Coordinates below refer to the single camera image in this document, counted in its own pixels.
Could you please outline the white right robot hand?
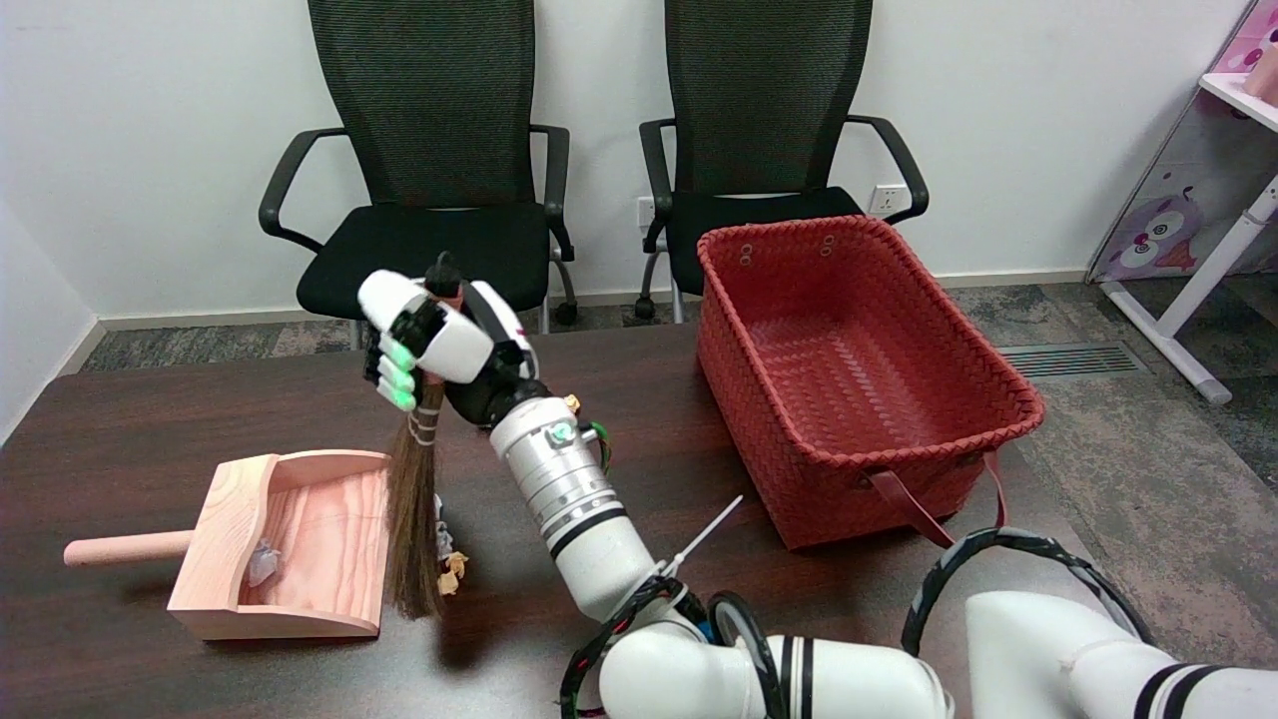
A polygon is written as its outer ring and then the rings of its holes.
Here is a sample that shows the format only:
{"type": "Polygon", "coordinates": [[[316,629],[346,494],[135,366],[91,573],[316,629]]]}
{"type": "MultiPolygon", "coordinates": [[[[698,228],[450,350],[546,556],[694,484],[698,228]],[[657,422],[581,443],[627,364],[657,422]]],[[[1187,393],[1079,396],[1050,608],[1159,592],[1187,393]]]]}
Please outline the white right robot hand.
{"type": "Polygon", "coordinates": [[[474,427],[550,396],[516,312],[489,284],[466,281],[450,252],[418,278],[377,269],[357,301],[371,331],[363,375],[414,420],[432,412],[431,388],[474,427]]]}

